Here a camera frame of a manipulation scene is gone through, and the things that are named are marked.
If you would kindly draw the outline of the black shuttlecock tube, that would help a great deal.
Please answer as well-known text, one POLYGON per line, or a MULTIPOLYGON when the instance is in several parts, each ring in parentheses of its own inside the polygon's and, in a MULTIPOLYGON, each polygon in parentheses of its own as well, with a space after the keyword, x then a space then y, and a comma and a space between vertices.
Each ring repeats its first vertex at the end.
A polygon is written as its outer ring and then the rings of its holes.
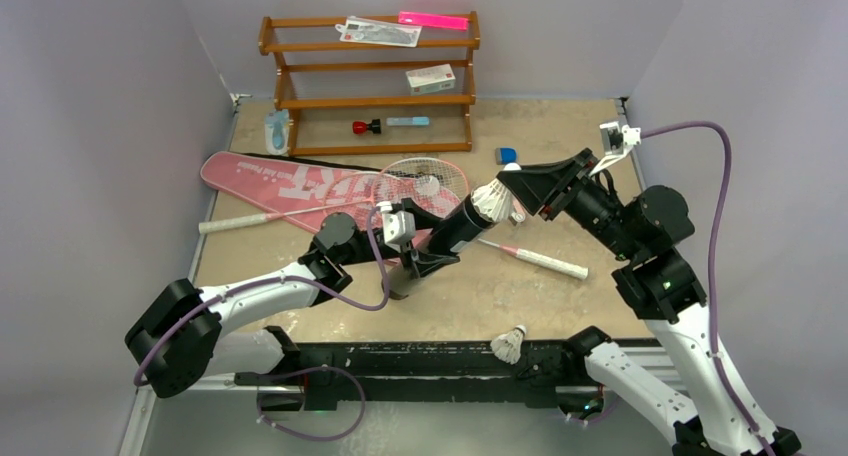
POLYGON ((389 297, 402 300, 439 270, 459 263, 459 253, 496 225, 466 196, 431 231, 400 256, 401 266, 388 273, 389 297))

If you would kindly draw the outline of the pink badminton racket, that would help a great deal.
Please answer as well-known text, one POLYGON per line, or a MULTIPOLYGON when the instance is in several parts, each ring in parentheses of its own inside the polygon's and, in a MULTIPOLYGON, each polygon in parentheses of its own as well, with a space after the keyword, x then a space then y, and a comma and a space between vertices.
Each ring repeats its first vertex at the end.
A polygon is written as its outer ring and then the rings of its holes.
MULTIPOLYGON (((381 178, 396 177, 401 182, 375 182, 372 188, 376 199, 388 200, 389 196, 410 197, 425 210, 438 216, 446 216, 448 210, 467 196, 469 184, 462 170, 447 161, 431 157, 413 157, 396 161, 388 165, 381 178)), ((588 277, 586 267, 551 258, 523 248, 514 248, 503 244, 480 240, 481 244, 497 248, 525 262, 556 271, 580 280, 588 277)))
MULTIPOLYGON (((261 213, 221 221, 205 222, 198 225, 198 230, 201 234, 209 234, 220 231, 241 229, 290 216, 317 212, 322 212, 325 215, 344 213, 351 216, 356 224, 362 227, 364 227, 366 223, 375 223, 377 217, 380 217, 380 227, 382 228, 382 218, 377 205, 383 201, 376 199, 376 191, 372 188, 372 186, 375 182, 380 181, 384 183, 392 181, 400 183, 401 179, 396 177, 382 179, 381 173, 382 172, 363 171, 342 177, 326 189, 323 193, 323 201, 316 208, 300 209, 283 213, 261 213)), ((404 197, 399 195, 389 196, 386 201, 389 201, 394 206, 403 198, 404 197)))

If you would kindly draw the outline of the white feather shuttlecock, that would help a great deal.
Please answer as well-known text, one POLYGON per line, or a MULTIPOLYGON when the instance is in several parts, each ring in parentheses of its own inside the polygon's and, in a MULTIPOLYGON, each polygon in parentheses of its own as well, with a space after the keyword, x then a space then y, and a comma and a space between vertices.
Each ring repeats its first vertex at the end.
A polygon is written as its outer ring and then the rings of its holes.
POLYGON ((516 365, 521 358, 521 346, 527 334, 527 328, 514 326, 510 331, 500 334, 490 342, 493 355, 509 365, 516 365))
POLYGON ((501 223, 516 214, 519 221, 524 219, 521 204, 498 178, 476 187, 471 192, 471 203, 475 211, 491 223, 501 223))

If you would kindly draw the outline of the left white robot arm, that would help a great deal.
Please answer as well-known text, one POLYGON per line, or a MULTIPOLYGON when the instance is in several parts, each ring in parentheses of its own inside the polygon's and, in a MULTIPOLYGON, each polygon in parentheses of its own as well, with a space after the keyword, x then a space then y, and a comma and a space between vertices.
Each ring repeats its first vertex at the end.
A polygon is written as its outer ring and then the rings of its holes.
POLYGON ((161 398, 185 391, 230 333, 274 312, 342 300, 352 281, 345 266, 374 262, 383 270, 386 260, 411 255, 417 232, 443 221, 409 198, 379 204, 363 223, 336 212, 323 219, 307 252, 281 269, 219 286, 169 283, 124 337, 138 364, 134 385, 149 385, 161 398))

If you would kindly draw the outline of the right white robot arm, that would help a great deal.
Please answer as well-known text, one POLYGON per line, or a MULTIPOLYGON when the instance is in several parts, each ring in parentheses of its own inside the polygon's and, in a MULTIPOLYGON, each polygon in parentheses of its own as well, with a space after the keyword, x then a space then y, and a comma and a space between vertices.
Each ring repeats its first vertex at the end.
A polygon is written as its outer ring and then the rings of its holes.
POLYGON ((674 389, 631 362, 599 329, 572 337, 561 368, 590 378, 647 419, 676 455, 796 455, 799 437, 755 401, 710 326, 709 298, 677 244, 692 235, 684 197, 655 185, 621 202, 590 150, 557 163, 504 170, 499 182, 525 210, 552 220, 566 214, 621 262, 612 274, 624 302, 669 357, 674 389))

